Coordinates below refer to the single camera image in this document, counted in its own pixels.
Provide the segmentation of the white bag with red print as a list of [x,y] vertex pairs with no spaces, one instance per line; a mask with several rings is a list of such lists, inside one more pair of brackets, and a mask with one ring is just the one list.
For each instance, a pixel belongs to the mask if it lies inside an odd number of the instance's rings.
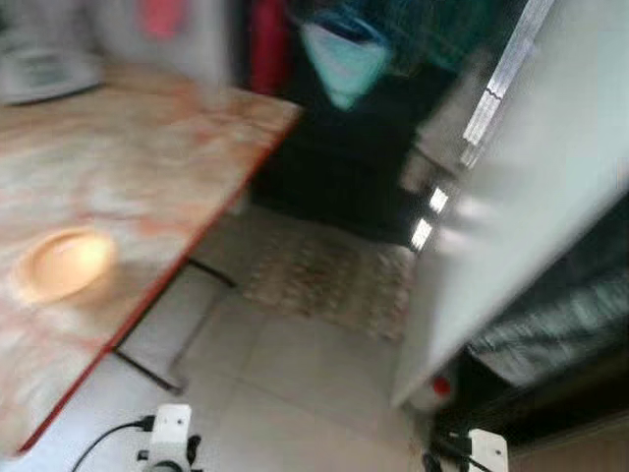
[[108,57],[216,85],[237,81],[240,0],[95,0],[91,23]]

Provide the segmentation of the pink marble table red edge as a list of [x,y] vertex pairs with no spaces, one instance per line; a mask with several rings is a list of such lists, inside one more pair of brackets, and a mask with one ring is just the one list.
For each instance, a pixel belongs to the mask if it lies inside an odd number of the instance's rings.
[[[85,93],[0,106],[0,457],[43,437],[300,113],[131,64]],[[116,244],[103,279],[51,303],[20,297],[23,254],[82,226]]]

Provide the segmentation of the white countertop appliance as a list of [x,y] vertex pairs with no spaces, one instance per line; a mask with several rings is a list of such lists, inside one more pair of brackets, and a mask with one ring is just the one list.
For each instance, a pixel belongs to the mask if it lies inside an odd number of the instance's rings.
[[20,46],[0,53],[0,103],[22,106],[102,85],[97,59],[55,46]]

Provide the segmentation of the patterned floor mat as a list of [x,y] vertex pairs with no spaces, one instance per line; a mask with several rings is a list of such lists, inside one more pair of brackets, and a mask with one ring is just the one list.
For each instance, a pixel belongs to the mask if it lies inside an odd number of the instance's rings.
[[403,336],[415,255],[409,249],[312,233],[275,235],[244,297],[293,318],[327,321],[378,340]]

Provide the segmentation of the teal hanging bag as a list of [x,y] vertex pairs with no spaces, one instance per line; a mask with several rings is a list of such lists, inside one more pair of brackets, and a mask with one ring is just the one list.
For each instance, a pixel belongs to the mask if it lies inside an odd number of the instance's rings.
[[350,111],[389,66],[389,39],[366,19],[358,4],[315,10],[300,23],[300,35],[329,102]]

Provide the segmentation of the beige round bowl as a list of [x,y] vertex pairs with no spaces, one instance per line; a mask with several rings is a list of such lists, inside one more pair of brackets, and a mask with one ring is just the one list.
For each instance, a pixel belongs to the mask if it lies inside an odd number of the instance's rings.
[[111,273],[116,260],[117,243],[102,230],[60,229],[22,252],[10,270],[10,287],[18,300],[31,305],[66,300]]

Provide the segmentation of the white bottle red cap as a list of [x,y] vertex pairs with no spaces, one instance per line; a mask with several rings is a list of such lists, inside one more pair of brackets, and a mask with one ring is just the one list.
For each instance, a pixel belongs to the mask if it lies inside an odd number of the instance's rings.
[[421,412],[435,412],[448,403],[454,394],[454,383],[446,375],[434,375],[419,383],[408,396],[408,404]]

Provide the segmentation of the tall red object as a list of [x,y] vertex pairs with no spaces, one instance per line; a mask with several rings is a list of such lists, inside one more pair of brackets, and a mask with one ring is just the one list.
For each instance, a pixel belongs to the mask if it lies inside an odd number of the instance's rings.
[[251,0],[248,10],[249,89],[275,95],[289,73],[286,0]]

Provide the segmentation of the white fridge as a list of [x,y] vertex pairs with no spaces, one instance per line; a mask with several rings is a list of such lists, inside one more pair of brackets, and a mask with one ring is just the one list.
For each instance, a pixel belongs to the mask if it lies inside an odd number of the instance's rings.
[[414,230],[400,406],[614,204],[628,156],[628,0],[529,0]]

